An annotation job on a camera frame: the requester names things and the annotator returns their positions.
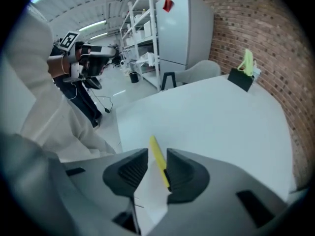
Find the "white chair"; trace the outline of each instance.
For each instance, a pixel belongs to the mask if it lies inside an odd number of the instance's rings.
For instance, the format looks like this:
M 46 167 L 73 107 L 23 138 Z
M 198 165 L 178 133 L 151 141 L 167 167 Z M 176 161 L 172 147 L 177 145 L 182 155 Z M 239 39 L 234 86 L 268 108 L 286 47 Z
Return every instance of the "white chair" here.
M 181 82 L 184 84 L 201 81 L 221 75 L 220 66 L 211 60 L 202 60 L 196 65 L 183 72 L 166 72 L 163 76 L 161 90 L 165 89 L 165 83 L 168 76 L 172 77 L 173 87 L 176 83 Z

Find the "person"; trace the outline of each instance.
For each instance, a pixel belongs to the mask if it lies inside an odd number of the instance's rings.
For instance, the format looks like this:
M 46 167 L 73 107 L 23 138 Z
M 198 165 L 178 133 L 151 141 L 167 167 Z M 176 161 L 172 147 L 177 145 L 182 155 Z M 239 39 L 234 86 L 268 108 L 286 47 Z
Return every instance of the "person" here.
M 68 74 L 70 64 L 66 56 L 50 57 L 52 46 L 47 20 L 29 4 L 2 52 L 3 130 L 35 141 L 62 162 L 114 154 L 88 118 L 54 85 L 52 78 Z
M 63 52 L 54 45 L 50 56 L 62 55 Z M 91 97 L 85 90 L 81 81 L 67 83 L 63 79 L 68 75 L 64 74 L 54 78 L 56 86 L 63 92 L 63 94 L 71 100 L 84 115 L 90 120 L 93 128 L 97 129 L 100 125 L 102 113 L 97 109 Z

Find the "white floor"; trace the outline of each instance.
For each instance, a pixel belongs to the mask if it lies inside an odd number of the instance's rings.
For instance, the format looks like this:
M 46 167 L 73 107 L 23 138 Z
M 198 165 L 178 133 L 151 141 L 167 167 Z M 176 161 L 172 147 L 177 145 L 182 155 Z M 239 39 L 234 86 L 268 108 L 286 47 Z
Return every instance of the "white floor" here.
M 138 83 L 131 83 L 130 77 L 126 77 L 119 67 L 113 68 L 111 65 L 98 78 L 100 79 L 102 89 L 93 89 L 97 98 L 93 95 L 93 92 L 89 91 L 92 100 L 103 114 L 100 128 L 96 132 L 114 148 L 116 153 L 122 153 L 116 109 L 124 104 L 157 93 L 157 89 L 140 77 Z M 104 96 L 110 97 L 113 103 L 112 111 L 109 114 L 104 111 L 104 107 L 98 101 L 100 100 L 107 109 L 110 109 L 112 104 Z

